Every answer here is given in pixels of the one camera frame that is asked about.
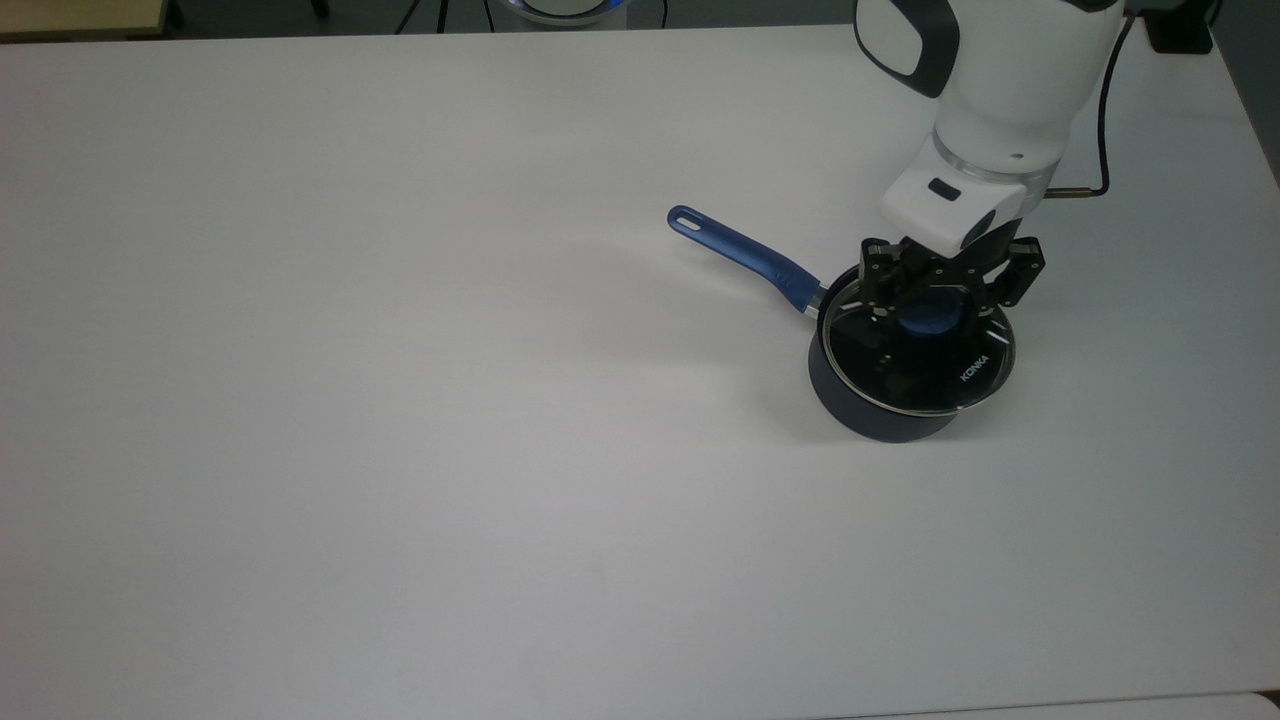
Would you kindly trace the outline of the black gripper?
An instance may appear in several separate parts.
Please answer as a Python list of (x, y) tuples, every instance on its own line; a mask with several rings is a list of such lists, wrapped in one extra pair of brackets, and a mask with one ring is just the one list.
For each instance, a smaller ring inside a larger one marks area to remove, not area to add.
[(974, 240), (955, 258), (942, 258), (920, 243), (865, 238), (860, 251), (860, 299), (869, 311), (892, 320), (897, 295), (955, 286), (974, 290), (983, 284), (979, 313), (1015, 307), (1044, 269), (1044, 254), (1036, 237), (1016, 238), (1019, 222), (1009, 222)]

